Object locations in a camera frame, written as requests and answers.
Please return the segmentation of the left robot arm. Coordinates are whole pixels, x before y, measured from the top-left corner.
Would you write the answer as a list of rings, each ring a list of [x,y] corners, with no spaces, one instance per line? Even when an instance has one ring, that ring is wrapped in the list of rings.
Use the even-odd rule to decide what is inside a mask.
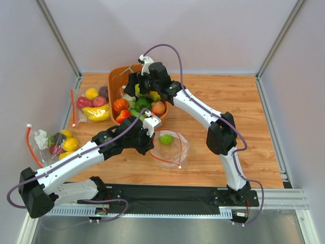
[[[105,184],[97,177],[67,183],[85,169],[101,163],[124,149],[134,148],[145,155],[154,148],[155,129],[161,125],[156,116],[144,120],[134,116],[92,137],[83,147],[56,163],[37,171],[30,167],[20,173],[18,192],[31,218],[48,213],[53,207],[70,201],[97,201],[106,193]]]

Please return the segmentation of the clear zip bag orange seal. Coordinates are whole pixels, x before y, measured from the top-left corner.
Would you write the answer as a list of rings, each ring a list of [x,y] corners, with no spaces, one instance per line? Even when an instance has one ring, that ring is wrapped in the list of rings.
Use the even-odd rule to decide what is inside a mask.
[[[159,137],[172,135],[173,142],[170,145],[162,145]],[[188,165],[189,142],[180,133],[170,129],[157,129],[153,140],[154,149],[149,154],[163,168],[185,170]]]

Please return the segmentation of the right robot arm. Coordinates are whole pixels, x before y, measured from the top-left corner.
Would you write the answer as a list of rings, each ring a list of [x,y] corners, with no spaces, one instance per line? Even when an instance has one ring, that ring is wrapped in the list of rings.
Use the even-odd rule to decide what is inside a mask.
[[[157,92],[163,101],[180,108],[195,118],[206,130],[206,145],[218,155],[227,178],[227,193],[219,200],[239,203],[251,190],[237,155],[238,131],[231,113],[221,113],[199,101],[181,81],[174,81],[161,62],[152,63],[146,71],[131,72],[124,92],[135,96]]]

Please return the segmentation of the small orange fake pumpkin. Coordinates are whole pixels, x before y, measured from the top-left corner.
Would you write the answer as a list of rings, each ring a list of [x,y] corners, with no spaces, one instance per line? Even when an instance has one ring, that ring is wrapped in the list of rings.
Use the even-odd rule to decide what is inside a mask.
[[[126,99],[120,98],[114,101],[113,110],[116,114],[119,114],[122,110],[129,109],[129,102]]]

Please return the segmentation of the green fake apple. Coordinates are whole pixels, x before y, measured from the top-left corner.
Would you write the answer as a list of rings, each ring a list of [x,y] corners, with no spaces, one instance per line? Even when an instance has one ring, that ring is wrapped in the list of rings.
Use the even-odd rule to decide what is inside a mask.
[[[173,136],[172,135],[160,136],[159,141],[162,145],[170,145],[173,142]]]
[[[136,85],[135,85],[135,92],[136,92],[136,96],[137,96],[137,97],[140,97],[140,96],[141,96],[141,94],[140,94],[139,84],[136,84]]]

